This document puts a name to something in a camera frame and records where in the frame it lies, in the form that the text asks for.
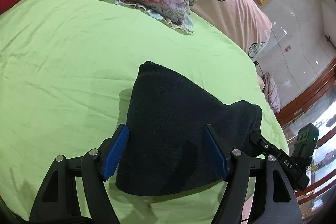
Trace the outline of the black pants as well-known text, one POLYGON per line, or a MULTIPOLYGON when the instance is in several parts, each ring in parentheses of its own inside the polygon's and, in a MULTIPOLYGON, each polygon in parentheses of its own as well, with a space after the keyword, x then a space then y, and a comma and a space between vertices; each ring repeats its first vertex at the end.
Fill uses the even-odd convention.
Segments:
POLYGON ((129 140, 116 187, 135 196, 164 196, 219 180, 202 131, 213 126, 232 148, 255 156, 249 136, 261 131, 262 109, 247 101, 223 104, 185 76, 151 61, 133 85, 126 125, 129 140))

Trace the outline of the green bed sheet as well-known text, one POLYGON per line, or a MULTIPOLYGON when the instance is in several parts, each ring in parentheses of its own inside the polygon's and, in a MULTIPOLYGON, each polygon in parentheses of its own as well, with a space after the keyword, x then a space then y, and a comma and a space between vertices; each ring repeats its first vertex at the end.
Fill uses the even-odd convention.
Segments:
POLYGON ((225 104, 262 108, 261 131, 288 150, 252 60, 201 17, 183 34, 96 0, 22 0, 1 15, 1 197, 22 218, 57 155, 81 156, 125 123, 141 64, 170 68, 225 104))

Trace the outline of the wooden glass door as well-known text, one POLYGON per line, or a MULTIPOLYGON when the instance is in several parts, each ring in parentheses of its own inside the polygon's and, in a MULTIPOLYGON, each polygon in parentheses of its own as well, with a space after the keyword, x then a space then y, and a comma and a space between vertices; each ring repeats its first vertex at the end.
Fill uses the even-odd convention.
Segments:
POLYGON ((304 223, 316 220, 335 196, 335 61, 276 115, 290 155, 309 153, 308 186, 295 193, 304 223))

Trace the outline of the pink plaid pillow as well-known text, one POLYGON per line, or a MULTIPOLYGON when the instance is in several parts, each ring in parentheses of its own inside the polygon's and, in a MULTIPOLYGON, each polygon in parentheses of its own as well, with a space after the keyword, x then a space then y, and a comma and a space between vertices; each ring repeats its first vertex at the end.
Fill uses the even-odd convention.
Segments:
POLYGON ((257 75, 257 79, 259 87, 264 93, 266 102, 268 102, 274 113, 279 113, 281 110, 281 101, 273 76, 267 72, 263 76, 257 75))

